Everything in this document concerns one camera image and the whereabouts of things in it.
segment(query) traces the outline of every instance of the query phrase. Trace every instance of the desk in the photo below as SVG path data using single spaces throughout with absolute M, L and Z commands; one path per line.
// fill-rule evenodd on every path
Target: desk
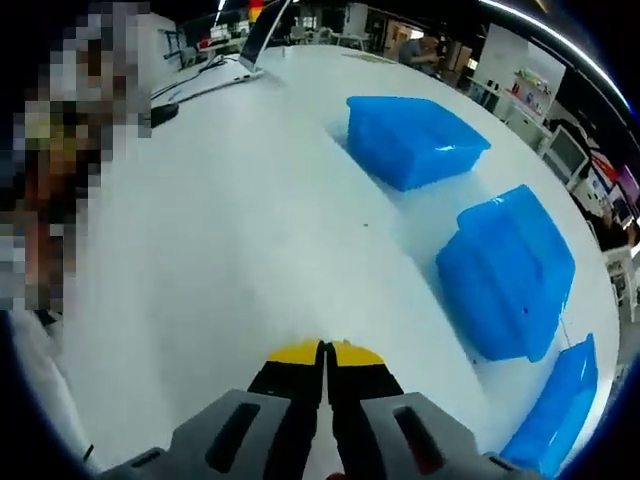
M 167 447 L 178 424 L 245 388 L 269 351 L 306 337 L 376 351 L 405 391 L 465 423 L 482 451 L 499 451 L 566 340 L 559 329 L 536 364 L 484 362 L 448 319 L 433 258 L 457 213 L 520 183 L 576 260 L 565 328 L 571 343 L 594 333 L 600 375 L 576 445 L 591 436 L 619 326 L 580 212 L 486 110 L 420 72 L 364 57 L 335 46 L 268 49 L 260 63 L 269 75 L 186 102 L 151 139 L 114 146 L 65 284 L 62 358 L 105 466 Z M 341 147 L 351 95 L 436 100 L 493 147 L 472 173 L 399 194 Z M 340 469 L 329 418 L 323 404 L 306 478 Z
M 469 80 L 473 85 L 489 92 L 494 98 L 497 97 L 493 108 L 487 108 L 487 110 L 502 120 L 532 149 L 538 151 L 542 142 L 551 138 L 553 134 L 543 125 L 543 119 L 509 90 L 500 88 L 496 91 L 474 78 Z
M 247 37 L 239 37 L 239 38 L 230 38 L 226 43 L 219 43 L 217 45 L 211 45 L 207 48 L 203 48 L 199 50 L 199 52 L 206 53 L 207 58 L 210 60 L 211 58 L 216 56 L 218 50 L 229 47 L 237 47 L 238 50 L 242 48 L 244 42 L 247 41 Z
M 344 44 L 345 40 L 355 42 L 363 52 L 366 51 L 365 44 L 369 41 L 369 37 L 344 33 L 332 33 L 331 38 L 335 39 L 337 46 L 341 46 L 340 42 Z

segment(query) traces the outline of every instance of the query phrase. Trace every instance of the white wall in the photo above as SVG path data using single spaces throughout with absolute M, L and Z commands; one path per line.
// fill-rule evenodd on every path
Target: white wall
M 529 43 L 526 67 L 547 81 L 553 103 L 560 89 L 566 67 L 533 43 Z
M 141 15 L 139 20 L 139 70 L 141 84 L 151 90 L 167 83 L 171 75 L 180 69 L 178 55 L 167 60 L 163 55 L 169 53 L 167 36 L 161 30 L 176 31 L 176 24 L 168 18 L 155 13 Z
M 344 15 L 342 33 L 346 35 L 364 35 L 368 13 L 369 8 L 362 3 L 348 4 Z
M 511 88 L 515 72 L 525 65 L 528 52 L 527 40 L 491 24 L 473 78 L 482 83 L 493 80 L 501 87 Z

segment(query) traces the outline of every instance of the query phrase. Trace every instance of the blue bin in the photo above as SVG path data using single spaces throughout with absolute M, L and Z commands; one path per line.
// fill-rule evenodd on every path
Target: blue bin
M 598 388 L 593 334 L 558 356 L 553 371 L 520 428 L 500 456 L 553 478 L 571 451 Z
M 347 104 L 349 153 L 365 171 L 400 191 L 467 172 L 491 147 L 430 100 L 350 97 Z
M 575 261 L 522 185 L 458 216 L 436 263 L 455 321 L 488 360 L 542 359 L 569 296 Z

